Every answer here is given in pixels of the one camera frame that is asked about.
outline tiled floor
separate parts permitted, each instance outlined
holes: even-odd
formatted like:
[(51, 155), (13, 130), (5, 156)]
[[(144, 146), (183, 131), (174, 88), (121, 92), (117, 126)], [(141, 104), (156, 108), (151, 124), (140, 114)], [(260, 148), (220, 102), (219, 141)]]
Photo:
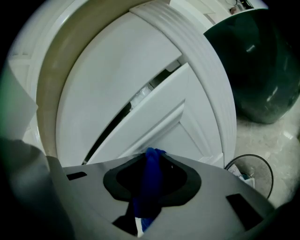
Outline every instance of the tiled floor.
[(293, 197), (300, 181), (300, 99), (274, 124), (237, 119), (235, 157), (256, 154), (268, 161), (274, 174), (270, 202), (278, 207)]

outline blue cloth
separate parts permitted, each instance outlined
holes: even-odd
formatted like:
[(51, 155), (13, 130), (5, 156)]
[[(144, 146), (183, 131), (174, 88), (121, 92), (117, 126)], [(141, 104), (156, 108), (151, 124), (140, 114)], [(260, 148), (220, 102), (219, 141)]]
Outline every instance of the blue cloth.
[(153, 148), (147, 149), (140, 194), (133, 198), (135, 216), (142, 218), (143, 231), (148, 228), (160, 212), (158, 200), (162, 195), (163, 174), (159, 167), (159, 158), (162, 153), (165, 153), (165, 151)]

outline floor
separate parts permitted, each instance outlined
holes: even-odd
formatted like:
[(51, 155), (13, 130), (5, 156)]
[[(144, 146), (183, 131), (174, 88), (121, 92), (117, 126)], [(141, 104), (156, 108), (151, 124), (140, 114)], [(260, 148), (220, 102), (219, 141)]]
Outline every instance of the floor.
[(291, 200), (300, 181), (299, 135), (300, 98), (284, 117), (273, 124), (258, 124), (237, 117), (235, 157), (256, 154), (268, 161), (274, 174), (269, 200), (275, 207)]

